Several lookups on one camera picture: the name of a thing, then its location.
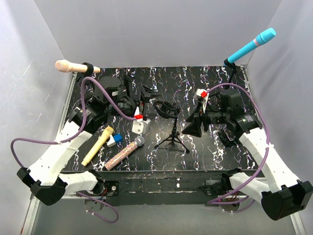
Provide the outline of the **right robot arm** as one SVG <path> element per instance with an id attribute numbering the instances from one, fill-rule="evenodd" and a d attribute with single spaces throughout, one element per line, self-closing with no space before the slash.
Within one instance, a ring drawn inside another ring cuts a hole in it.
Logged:
<path id="1" fill-rule="evenodd" d="M 194 99 L 198 105 L 186 120 L 189 125 L 183 134 L 201 137 L 201 132 L 210 125 L 224 125 L 219 132 L 223 145 L 242 144 L 266 178 L 266 183 L 262 183 L 236 168 L 222 174 L 218 184 L 222 192 L 229 195 L 242 192 L 260 203 L 267 216 L 275 221 L 304 210 L 313 194 L 312 184 L 301 181 L 283 162 L 257 116 L 244 111 L 240 93 L 235 89 L 221 91 L 216 108 L 208 106 L 208 97 L 206 90 L 196 91 Z"/>

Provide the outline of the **cream yellow microphone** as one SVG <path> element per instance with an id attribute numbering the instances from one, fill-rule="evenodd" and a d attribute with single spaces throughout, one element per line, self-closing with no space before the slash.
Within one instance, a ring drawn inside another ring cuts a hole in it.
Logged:
<path id="1" fill-rule="evenodd" d="M 97 142 L 94 144 L 94 146 L 90 149 L 90 151 L 82 160 L 81 164 L 83 166 L 87 166 L 87 164 L 92 160 L 92 158 L 99 151 L 99 149 L 103 146 L 103 144 L 110 138 L 113 132 L 114 130 L 110 126 L 104 129 L 104 131 L 102 132 L 102 135 L 98 138 Z"/>

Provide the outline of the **glitter rhinestone microphone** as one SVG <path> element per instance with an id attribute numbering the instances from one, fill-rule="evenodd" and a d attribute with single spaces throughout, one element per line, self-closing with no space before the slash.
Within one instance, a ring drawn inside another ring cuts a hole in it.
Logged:
<path id="1" fill-rule="evenodd" d="M 137 148 L 141 147 L 144 143 L 145 143 L 145 140 L 142 136 L 136 137 L 133 142 L 128 144 L 125 148 L 123 148 L 120 152 L 118 152 L 113 158 L 111 158 L 108 162 L 105 163 L 106 170 L 110 171 L 117 164 L 119 164 L 123 159 L 125 159 L 132 152 L 134 152 Z"/>

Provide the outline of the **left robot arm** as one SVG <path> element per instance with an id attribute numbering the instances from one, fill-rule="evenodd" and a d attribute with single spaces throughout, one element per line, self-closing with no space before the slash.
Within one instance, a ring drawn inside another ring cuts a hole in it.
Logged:
<path id="1" fill-rule="evenodd" d="M 55 141 L 31 166 L 22 166 L 17 172 L 32 194 L 47 206 L 58 202 L 65 194 L 88 191 L 94 196 L 104 190 L 104 179 L 88 170 L 83 173 L 62 174 L 63 167 L 97 130 L 107 123 L 109 116 L 121 116 L 133 122 L 132 132 L 144 134 L 150 120 L 144 114 L 145 104 L 160 94 L 140 85 L 139 100 L 129 94 L 120 96 L 121 81 L 104 77 L 100 81 L 86 76 L 81 83 L 81 103 L 70 113 Z"/>

